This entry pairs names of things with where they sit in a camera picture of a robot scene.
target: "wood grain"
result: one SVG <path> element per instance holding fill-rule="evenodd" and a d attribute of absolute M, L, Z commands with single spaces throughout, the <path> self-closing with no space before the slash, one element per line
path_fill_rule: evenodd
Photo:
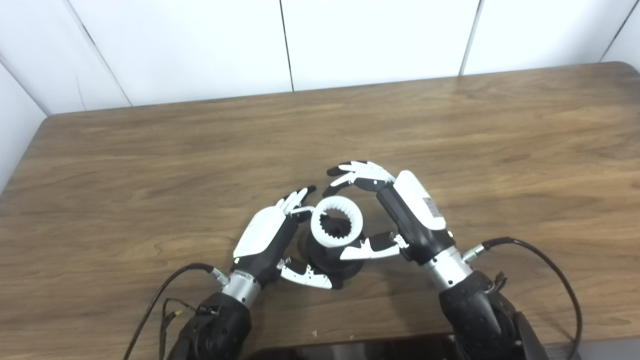
<path fill-rule="evenodd" d="M 462 249 L 507 234 L 537 245 L 572 282 L 587 340 L 638 335 L 639 95 L 631 67 L 604 63 L 53 116 L 0 197 L 1 357 L 119 358 L 172 271 L 229 268 L 256 211 L 323 189 L 324 170 L 352 159 L 414 171 Z M 390 227 L 371 193 L 345 194 L 367 233 Z M 544 342 L 573 334 L 570 301 L 534 256 L 497 249 L 476 267 L 506 272 Z M 216 288 L 186 274 L 167 295 Z M 252 317 L 245 354 L 450 330 L 424 272 L 400 258 L 340 291 L 280 281 Z M 134 358 L 156 356 L 157 326 L 156 313 Z"/>

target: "white gear ring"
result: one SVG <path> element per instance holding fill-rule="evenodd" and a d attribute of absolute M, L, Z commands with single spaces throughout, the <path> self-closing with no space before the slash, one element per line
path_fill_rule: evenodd
<path fill-rule="evenodd" d="M 320 216 L 326 215 L 327 210 L 335 209 L 344 213 L 351 223 L 351 231 L 348 235 L 338 238 L 328 234 L 320 224 Z M 362 212 L 355 202 L 344 196 L 329 196 L 316 206 L 311 215 L 311 233 L 320 245 L 324 247 L 340 247 L 357 239 L 362 232 Z"/>

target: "black cable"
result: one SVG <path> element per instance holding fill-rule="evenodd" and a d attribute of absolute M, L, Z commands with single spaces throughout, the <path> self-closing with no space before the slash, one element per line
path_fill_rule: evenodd
<path fill-rule="evenodd" d="M 531 245 L 530 243 L 527 243 L 522 240 L 514 239 L 514 238 L 509 238 L 509 237 L 487 240 L 482 243 L 482 245 L 486 250 L 489 250 L 494 246 L 504 245 L 504 244 L 519 245 L 534 252 L 536 255 L 538 255 L 542 260 L 544 260 L 547 263 L 547 265 L 556 273 L 556 275 L 558 275 L 558 277 L 560 278 L 560 281 L 562 281 L 562 284 L 564 285 L 566 292 L 569 294 L 569 297 L 571 298 L 571 302 L 573 303 L 573 308 L 575 310 L 575 326 L 576 326 L 575 339 L 573 341 L 573 347 L 569 352 L 569 356 L 567 357 L 567 360 L 573 359 L 573 357 L 578 352 L 578 346 L 580 346 L 580 340 L 582 339 L 582 310 L 580 309 L 578 298 L 575 296 L 575 292 L 573 292 L 571 284 L 569 284 L 569 280 L 567 280 L 566 276 L 564 276 L 564 274 L 562 273 L 562 270 L 560 270 L 560 268 L 551 259 L 549 259 L 548 256 L 546 256 L 542 251 L 538 250 L 538 248 Z"/>
<path fill-rule="evenodd" d="M 173 321 L 173 319 L 175 319 L 178 316 L 178 313 L 176 313 L 175 311 L 170 313 L 169 315 L 166 314 L 166 306 L 169 303 L 169 301 L 179 302 L 182 306 L 186 307 L 187 309 L 193 311 L 194 313 L 196 312 L 195 307 L 187 304 L 186 302 L 180 299 L 176 299 L 174 297 L 168 297 L 164 300 L 162 304 L 162 318 L 160 320 L 160 337 L 159 337 L 159 346 L 158 346 L 159 360 L 164 360 L 164 352 L 166 351 L 166 330 L 167 328 L 169 328 L 169 324 L 171 323 L 171 321 Z"/>
<path fill-rule="evenodd" d="M 169 284 L 176 277 L 178 277 L 178 275 L 180 275 L 180 274 L 182 274 L 184 272 L 187 272 L 189 270 L 205 270 L 206 272 L 212 272 L 213 269 L 214 269 L 214 267 L 211 266 L 211 265 L 208 265 L 208 264 L 193 263 L 193 264 L 189 264 L 187 266 L 184 266 L 184 267 L 178 269 L 173 274 L 171 274 L 171 276 L 169 276 L 167 278 L 167 280 L 165 280 L 164 283 L 162 285 L 160 285 L 160 288 L 158 288 L 158 290 L 156 291 L 156 294 L 151 298 L 151 302 L 149 303 L 149 306 L 148 306 L 147 310 L 145 311 L 145 314 L 142 316 L 142 319 L 140 320 L 140 323 L 138 324 L 138 327 L 136 328 L 136 331 L 133 333 L 133 337 L 131 338 L 131 342 L 129 342 L 129 346 L 127 347 L 127 351 L 124 353 L 124 357 L 122 358 L 122 360 L 129 360 L 129 356 L 131 356 L 131 352 L 133 351 L 133 346 L 136 345 L 136 341 L 138 340 L 138 337 L 140 336 L 140 333 L 142 332 L 142 328 L 145 326 L 145 323 L 149 319 L 149 315 L 151 315 L 151 311 L 153 311 L 154 306 L 156 306 L 156 302 L 158 302 L 158 299 L 160 299 L 160 295 L 162 295 L 162 292 L 164 291 L 164 289 L 166 289 L 166 287 L 169 286 Z"/>

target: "label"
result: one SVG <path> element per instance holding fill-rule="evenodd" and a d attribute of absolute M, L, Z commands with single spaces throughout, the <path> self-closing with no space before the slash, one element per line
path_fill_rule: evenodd
<path fill-rule="evenodd" d="M 438 209 L 438 206 L 436 206 L 436 203 L 433 202 L 432 198 L 423 197 L 422 200 L 424 201 L 425 204 L 427 204 L 427 208 L 429 208 L 429 212 L 431 212 L 432 217 L 435 217 L 435 218 L 442 217 L 442 213 L 440 212 L 440 209 Z"/>

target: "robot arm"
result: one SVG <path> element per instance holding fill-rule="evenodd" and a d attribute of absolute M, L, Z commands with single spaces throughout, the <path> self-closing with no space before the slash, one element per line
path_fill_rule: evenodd
<path fill-rule="evenodd" d="M 180 331 L 169 360 L 235 359 L 251 331 L 250 308 L 260 291 L 284 278 L 318 288 L 342 287 L 302 261 L 282 259 L 298 224 L 309 219 L 302 203 L 315 186 L 303 188 L 256 213 L 233 251 L 229 277 L 214 271 L 222 290 L 204 300 Z"/>
<path fill-rule="evenodd" d="M 374 163 L 351 161 L 327 174 L 341 177 L 323 196 L 335 195 L 351 184 L 374 191 L 397 225 L 397 234 L 373 236 L 360 246 L 346 247 L 341 259 L 402 254 L 422 266 L 438 288 L 442 311 L 467 359 L 524 359 L 525 349 L 537 356 L 529 360 L 547 359 L 540 357 L 544 350 L 540 351 L 540 342 L 522 313 L 500 294 L 504 277 L 492 281 L 463 260 L 440 210 L 411 172 L 402 171 L 394 178 Z"/>

